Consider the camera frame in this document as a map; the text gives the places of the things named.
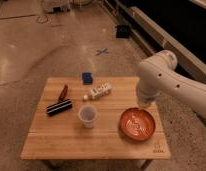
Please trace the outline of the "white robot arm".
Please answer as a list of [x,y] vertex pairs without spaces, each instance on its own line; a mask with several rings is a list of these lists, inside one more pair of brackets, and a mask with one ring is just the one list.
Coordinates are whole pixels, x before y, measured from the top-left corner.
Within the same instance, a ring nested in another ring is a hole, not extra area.
[[147,108],[160,91],[190,106],[206,119],[206,84],[191,80],[175,72],[178,59],[169,50],[162,50],[142,60],[138,65],[136,86],[138,105]]

